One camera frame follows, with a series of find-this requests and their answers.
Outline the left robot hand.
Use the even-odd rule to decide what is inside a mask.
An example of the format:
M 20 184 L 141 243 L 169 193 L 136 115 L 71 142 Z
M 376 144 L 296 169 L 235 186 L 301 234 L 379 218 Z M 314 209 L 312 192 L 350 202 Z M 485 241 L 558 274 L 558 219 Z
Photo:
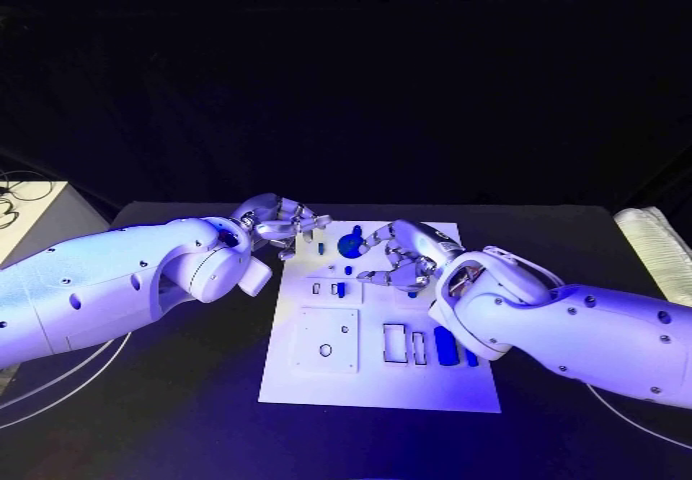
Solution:
M 306 205 L 274 193 L 251 197 L 235 209 L 231 217 L 239 222 L 251 239 L 252 250 L 265 245 L 280 249 L 281 261 L 296 255 L 296 241 L 313 241 L 314 231 L 332 223 L 329 215 L 317 215 Z

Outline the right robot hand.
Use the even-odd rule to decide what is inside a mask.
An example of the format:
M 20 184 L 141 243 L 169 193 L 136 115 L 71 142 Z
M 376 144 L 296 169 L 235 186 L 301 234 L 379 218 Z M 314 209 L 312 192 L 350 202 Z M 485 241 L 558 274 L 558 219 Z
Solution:
M 389 270 L 366 270 L 358 274 L 361 283 L 394 287 L 404 292 L 424 290 L 433 278 L 466 252 L 460 243 L 433 226 L 408 220 L 395 220 L 365 238 L 359 253 L 365 255 L 385 244 Z

